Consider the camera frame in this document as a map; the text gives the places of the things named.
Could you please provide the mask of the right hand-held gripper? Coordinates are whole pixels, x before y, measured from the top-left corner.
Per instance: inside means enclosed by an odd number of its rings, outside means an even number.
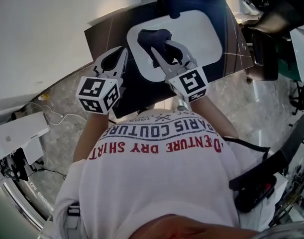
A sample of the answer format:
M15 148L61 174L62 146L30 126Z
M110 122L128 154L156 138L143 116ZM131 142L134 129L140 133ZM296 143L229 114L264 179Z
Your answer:
M206 93L208 80L189 49L172 40L165 41L165 49L177 62L168 62L154 47L151 52L165 74L165 82L186 103L191 103Z

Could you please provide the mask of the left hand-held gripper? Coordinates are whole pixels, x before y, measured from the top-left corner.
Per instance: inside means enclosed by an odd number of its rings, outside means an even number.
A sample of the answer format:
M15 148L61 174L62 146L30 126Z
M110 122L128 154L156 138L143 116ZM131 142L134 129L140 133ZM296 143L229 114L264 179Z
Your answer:
M125 87L123 74L128 60L128 49L124 46L112 48L99 56L92 77L82 76L76 98L83 110L94 114L108 114L118 105Z

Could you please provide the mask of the dark blue cloth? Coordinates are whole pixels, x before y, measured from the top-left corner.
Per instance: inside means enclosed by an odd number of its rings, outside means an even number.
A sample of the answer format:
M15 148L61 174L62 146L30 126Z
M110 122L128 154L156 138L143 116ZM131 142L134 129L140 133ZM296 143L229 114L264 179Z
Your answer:
M159 67L159 63L152 53L152 47L164 58L168 64L174 63L175 59L177 59L179 62L181 61L183 57L182 53L177 48L166 44L166 41L171 40L171 38L172 34L166 29L143 29L139 32L137 42L152 59L154 68Z

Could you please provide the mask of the person's right forearm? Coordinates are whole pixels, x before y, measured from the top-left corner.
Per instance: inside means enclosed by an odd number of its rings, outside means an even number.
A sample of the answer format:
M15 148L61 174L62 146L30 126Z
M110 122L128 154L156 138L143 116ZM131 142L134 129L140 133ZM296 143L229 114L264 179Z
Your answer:
M191 102L190 106L192 111L208 121L220 136L239 138L233 124L207 96Z

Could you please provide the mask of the person's left forearm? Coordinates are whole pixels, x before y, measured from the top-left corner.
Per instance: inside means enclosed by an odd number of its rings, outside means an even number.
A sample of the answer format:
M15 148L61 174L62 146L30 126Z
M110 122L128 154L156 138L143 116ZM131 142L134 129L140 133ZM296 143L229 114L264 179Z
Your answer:
M91 114L73 155L73 163L87 159L101 135L108 128L108 115Z

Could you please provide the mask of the dark vanity cabinet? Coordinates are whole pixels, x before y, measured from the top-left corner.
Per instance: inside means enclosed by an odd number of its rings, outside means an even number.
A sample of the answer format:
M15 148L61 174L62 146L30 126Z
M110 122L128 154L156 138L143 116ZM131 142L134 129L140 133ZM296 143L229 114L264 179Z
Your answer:
M209 82L253 66L245 38L225 0L176 0L174 5L180 13L198 10L206 14L218 35L223 49L221 58L215 63L201 66ZM157 11L156 3L152 2L107 16L85 31L93 59L118 46L128 49L128 61L123 74L126 89L118 105L113 108L117 118L174 96L165 81L151 82L140 74L126 39L133 26L160 17L163 16Z

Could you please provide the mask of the white sink basin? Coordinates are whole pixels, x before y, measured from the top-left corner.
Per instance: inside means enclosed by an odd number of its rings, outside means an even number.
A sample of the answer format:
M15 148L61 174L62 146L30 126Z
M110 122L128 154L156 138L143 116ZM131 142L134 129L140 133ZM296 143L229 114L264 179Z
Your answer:
M164 81L165 74L160 67L153 67L152 59L137 42L138 33L143 29L170 31L172 40L186 46L199 66L217 62L223 53L209 17L201 11L184 11L177 19L163 16L137 24L128 31L126 39L140 74L151 82Z

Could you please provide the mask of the black office chair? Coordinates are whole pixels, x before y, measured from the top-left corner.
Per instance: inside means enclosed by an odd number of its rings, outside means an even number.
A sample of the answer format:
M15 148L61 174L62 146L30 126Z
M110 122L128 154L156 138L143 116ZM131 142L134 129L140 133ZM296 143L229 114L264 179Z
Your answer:
M278 79L276 43L292 30L304 25L304 0L272 0L259 20L246 22L254 65L246 69L247 81Z

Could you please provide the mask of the small white box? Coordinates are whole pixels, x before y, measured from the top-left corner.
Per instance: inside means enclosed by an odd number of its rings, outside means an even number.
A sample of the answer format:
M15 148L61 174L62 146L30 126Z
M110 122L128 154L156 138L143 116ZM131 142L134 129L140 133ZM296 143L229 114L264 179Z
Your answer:
M38 136L31 138L30 141L22 149L25 155L25 159L29 165L32 165L44 155Z

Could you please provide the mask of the large white box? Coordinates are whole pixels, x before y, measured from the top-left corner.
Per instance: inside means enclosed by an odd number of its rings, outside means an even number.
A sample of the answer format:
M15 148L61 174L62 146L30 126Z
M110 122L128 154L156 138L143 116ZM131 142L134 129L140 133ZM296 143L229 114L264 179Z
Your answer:
M23 147L35 136L50 130L43 112L37 112L0 125L0 159Z

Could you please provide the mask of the white table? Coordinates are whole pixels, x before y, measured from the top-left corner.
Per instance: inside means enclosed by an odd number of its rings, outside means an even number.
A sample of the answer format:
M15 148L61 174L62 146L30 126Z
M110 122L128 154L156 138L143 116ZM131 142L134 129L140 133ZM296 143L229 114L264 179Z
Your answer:
M290 32L300 79L304 82L304 25Z

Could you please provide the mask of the black tripod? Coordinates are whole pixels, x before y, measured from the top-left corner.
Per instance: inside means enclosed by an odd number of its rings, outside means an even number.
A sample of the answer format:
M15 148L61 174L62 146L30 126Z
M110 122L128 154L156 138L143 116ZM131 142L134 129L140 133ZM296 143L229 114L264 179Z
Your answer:
M290 104L296 108L294 112L292 112L292 115L296 115L298 111L304 111L304 85L301 87L299 86L299 82L297 80L294 80L294 82L297 85L297 91L298 96L292 97L289 96Z

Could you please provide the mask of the black equipment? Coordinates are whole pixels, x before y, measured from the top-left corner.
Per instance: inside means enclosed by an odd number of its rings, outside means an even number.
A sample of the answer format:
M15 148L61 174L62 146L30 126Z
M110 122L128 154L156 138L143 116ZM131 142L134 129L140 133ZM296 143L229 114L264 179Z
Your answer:
M25 155L22 148L17 149L7 157L0 159L1 174L11 180L19 182L28 181L28 175L25 170Z

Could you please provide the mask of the grey belt with black buckle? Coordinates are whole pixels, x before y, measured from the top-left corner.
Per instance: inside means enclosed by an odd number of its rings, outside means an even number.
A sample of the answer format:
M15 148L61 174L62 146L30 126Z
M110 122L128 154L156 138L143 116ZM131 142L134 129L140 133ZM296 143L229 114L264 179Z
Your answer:
M82 239L82 222L79 202L72 203L66 210L63 221L65 239Z

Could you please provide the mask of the white metal frame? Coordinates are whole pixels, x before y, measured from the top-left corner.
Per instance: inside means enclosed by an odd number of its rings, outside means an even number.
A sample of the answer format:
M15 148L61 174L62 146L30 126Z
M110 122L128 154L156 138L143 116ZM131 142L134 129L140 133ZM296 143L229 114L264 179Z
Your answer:
M39 207L39 196L31 188L25 192L19 183L0 174L0 229L15 233L16 238L24 231L29 235L40 233L53 208L45 199L41 199L45 207Z

